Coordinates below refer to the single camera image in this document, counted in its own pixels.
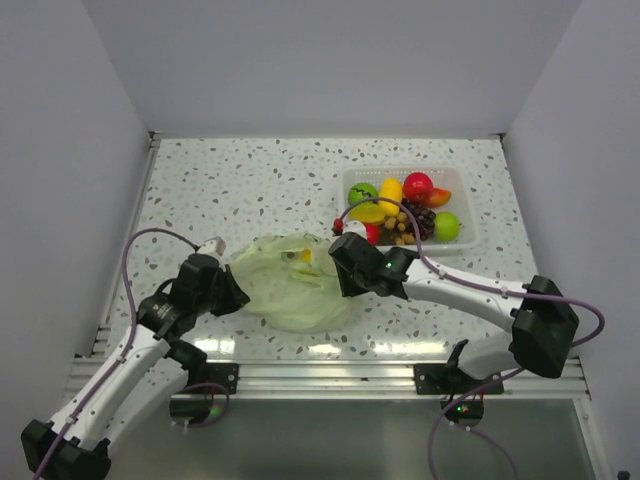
robotic arm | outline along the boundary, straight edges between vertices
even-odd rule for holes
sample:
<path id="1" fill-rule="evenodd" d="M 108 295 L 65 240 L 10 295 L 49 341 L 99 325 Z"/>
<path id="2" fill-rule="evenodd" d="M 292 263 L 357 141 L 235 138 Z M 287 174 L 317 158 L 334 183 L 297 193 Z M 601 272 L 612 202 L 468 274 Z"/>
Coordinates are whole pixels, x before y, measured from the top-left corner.
<path id="1" fill-rule="evenodd" d="M 224 242 L 213 239 L 202 245 L 181 265 L 168 294 L 162 287 L 145 298 L 137 312 L 137 325 L 130 327 L 119 346 L 89 383 L 47 423 L 32 420 L 21 435 L 27 464 L 36 471 L 56 439 L 42 478 L 45 480 L 102 480 L 111 466 L 108 453 L 135 424 L 187 383 L 197 382 L 207 355 L 180 340 L 190 331 L 198 316 L 210 312 L 216 316 L 235 312 L 249 302 L 228 269 L 220 267 Z M 132 343 L 125 351 L 131 329 Z M 177 362 L 182 373 L 153 391 L 144 404 L 132 404 L 117 425 L 109 422 L 127 397 L 139 388 L 145 373 L 159 361 Z M 112 370 L 104 379 L 105 373 Z M 77 414 L 79 402 L 89 392 L 90 401 Z"/>
<path id="2" fill-rule="evenodd" d="M 344 296 L 375 292 L 405 300 L 428 300 L 487 320 L 503 332 L 482 340 L 464 340 L 432 380 L 442 388 L 477 386 L 477 381 L 518 367 L 558 378 L 569 354 L 578 317 L 563 303 L 513 296 L 535 293 L 562 296 L 549 279 L 535 276 L 528 284 L 503 282 L 436 264 L 441 274 L 419 260 L 416 252 L 394 247 L 386 254 L 354 232 L 342 234 L 331 246 Z M 502 294 L 481 291 L 445 279 L 446 273 Z"/>
<path id="3" fill-rule="evenodd" d="M 29 423 L 21 439 L 32 471 L 48 456 L 42 474 L 45 480 L 104 479 L 111 465 L 108 454 L 116 442 L 164 399 L 187 384 L 197 383 L 207 356 L 180 337 L 194 327 L 199 315 L 225 315 L 249 302 L 231 272 L 220 267 L 223 251 L 224 242 L 216 238 L 189 256 L 178 276 L 163 283 L 162 287 L 171 284 L 168 294 L 161 287 L 140 303 L 130 348 L 125 351 L 131 330 L 69 404 L 47 423 Z M 339 236 L 329 253 L 344 296 L 374 292 L 383 297 L 428 300 L 476 315 L 503 330 L 482 340 L 459 342 L 445 365 L 435 365 L 427 372 L 439 393 L 468 391 L 493 374 L 518 366 L 543 377 L 561 375 L 578 326 L 578 318 L 568 305 L 486 293 L 453 283 L 429 270 L 416 252 L 396 247 L 383 254 L 353 232 Z M 454 272 L 448 267 L 446 271 Z M 461 271 L 455 271 L 455 276 L 497 286 L 503 292 L 561 295 L 551 280 L 538 276 L 528 284 L 500 282 Z M 144 404 L 127 402 L 157 362 L 177 362 L 182 373 L 155 388 Z M 112 375 L 104 380 L 110 369 Z M 92 391 L 89 403 L 77 413 L 79 402 Z M 123 420 L 110 425 L 114 413 L 122 413 L 123 403 L 127 405 L 124 416 L 119 416 Z"/>

glass panel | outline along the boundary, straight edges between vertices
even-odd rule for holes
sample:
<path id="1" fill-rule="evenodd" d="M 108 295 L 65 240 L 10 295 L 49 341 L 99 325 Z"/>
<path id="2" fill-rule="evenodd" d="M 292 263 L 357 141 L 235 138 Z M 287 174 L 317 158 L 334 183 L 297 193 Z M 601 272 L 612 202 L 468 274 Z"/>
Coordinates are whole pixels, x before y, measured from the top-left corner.
<path id="1" fill-rule="evenodd" d="M 594 478 L 573 402 L 494 400 L 480 428 L 513 455 L 521 478 Z M 121 445 L 110 480 L 428 479 L 430 401 L 234 401 L 220 424 L 187 435 L 156 412 Z M 495 447 L 443 424 L 443 480 L 511 479 Z"/>

green apple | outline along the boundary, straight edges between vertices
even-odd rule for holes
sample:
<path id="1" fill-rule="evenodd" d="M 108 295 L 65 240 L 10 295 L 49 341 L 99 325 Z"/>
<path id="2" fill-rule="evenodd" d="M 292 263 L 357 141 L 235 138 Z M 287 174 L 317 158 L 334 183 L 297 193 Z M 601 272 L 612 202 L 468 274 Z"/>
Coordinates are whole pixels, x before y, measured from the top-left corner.
<path id="1" fill-rule="evenodd" d="M 351 190 L 349 190 L 349 196 L 347 197 L 347 201 L 349 205 L 353 205 L 354 203 L 365 200 L 367 198 L 377 197 L 378 190 L 376 187 L 371 185 L 370 183 L 356 183 Z"/>
<path id="2" fill-rule="evenodd" d="M 458 231 L 460 230 L 458 226 L 458 217 L 456 217 L 453 213 L 438 213 L 436 215 L 434 223 L 436 225 L 436 240 L 439 240 L 441 242 L 450 242 L 458 236 Z"/>

yellow object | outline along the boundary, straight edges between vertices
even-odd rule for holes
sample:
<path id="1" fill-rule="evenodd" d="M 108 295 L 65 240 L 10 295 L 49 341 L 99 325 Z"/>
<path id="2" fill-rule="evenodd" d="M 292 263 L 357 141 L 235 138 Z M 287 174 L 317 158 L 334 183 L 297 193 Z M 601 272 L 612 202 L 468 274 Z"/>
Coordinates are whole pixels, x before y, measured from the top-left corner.
<path id="1" fill-rule="evenodd" d="M 395 178 L 387 178 L 382 182 L 378 195 L 400 203 L 402 201 L 402 184 Z M 395 217 L 400 212 L 400 207 L 389 202 L 379 202 L 387 217 Z"/>
<path id="2" fill-rule="evenodd" d="M 362 223 L 372 223 L 377 225 L 384 222 L 385 211 L 380 205 L 366 202 L 353 207 L 349 212 L 349 216 L 353 220 L 357 220 Z"/>
<path id="3" fill-rule="evenodd" d="M 300 255 L 300 260 L 303 262 L 311 263 L 311 250 L 309 248 L 305 248 Z"/>

gray wall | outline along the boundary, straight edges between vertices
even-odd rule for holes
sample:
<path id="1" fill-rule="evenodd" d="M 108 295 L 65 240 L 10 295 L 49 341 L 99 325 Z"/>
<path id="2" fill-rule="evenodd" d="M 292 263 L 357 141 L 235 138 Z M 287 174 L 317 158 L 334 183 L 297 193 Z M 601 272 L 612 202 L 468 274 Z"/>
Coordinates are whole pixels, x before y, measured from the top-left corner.
<path id="1" fill-rule="evenodd" d="M 582 349 L 618 469 L 640 475 L 640 3 L 584 0 L 507 135 L 542 273 L 604 310 Z M 583 331 L 594 321 L 583 315 Z"/>
<path id="2" fill-rule="evenodd" d="M 0 469 L 95 334 L 147 135 L 79 0 L 0 2 Z"/>
<path id="3" fill-rule="evenodd" d="M 84 0 L 148 129 L 504 132 L 579 0 Z"/>

